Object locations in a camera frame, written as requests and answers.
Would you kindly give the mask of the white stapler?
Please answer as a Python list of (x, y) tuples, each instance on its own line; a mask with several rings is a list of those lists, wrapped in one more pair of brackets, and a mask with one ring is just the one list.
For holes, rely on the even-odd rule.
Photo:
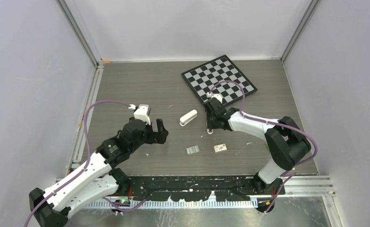
[(194, 120), (198, 115), (197, 110), (191, 110), (180, 118), (180, 126), (185, 126), (192, 120)]

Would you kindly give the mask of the grey staple box tray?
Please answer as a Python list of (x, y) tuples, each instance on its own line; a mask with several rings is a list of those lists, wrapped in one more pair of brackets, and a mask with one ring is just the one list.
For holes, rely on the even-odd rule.
[(187, 155), (191, 155), (191, 154), (195, 154), (195, 153), (198, 153), (200, 150), (199, 150), (199, 147), (196, 145), (196, 146), (192, 146), (192, 147), (189, 147), (189, 148), (186, 148), (186, 154)]

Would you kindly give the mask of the white playing card box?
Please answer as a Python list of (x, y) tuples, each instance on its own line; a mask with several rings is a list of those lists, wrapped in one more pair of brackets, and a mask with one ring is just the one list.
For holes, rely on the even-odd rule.
[(227, 146), (226, 144), (219, 144), (214, 146), (214, 152), (215, 153), (220, 153), (220, 152), (225, 152), (227, 151)]

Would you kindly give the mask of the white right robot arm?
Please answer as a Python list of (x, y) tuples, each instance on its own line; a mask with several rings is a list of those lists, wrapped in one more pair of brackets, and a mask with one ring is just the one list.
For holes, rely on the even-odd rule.
[(237, 108), (226, 109), (216, 98), (204, 102), (207, 114), (207, 131), (215, 129), (243, 132), (266, 142), (271, 159), (253, 177), (254, 188), (266, 194), (273, 182), (292, 170), (311, 150), (303, 131), (290, 117), (266, 119), (242, 113)]

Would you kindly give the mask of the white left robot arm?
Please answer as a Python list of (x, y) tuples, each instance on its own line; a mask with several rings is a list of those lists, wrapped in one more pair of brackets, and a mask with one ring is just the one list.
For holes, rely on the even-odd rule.
[(144, 144), (166, 142), (169, 132), (162, 119), (157, 119), (156, 125), (157, 131), (153, 131), (151, 124), (131, 117), (117, 135), (103, 141), (90, 159), (71, 174), (47, 189), (33, 189), (29, 203), (38, 224), (63, 227), (77, 211), (100, 197), (125, 195), (131, 182), (117, 166)]

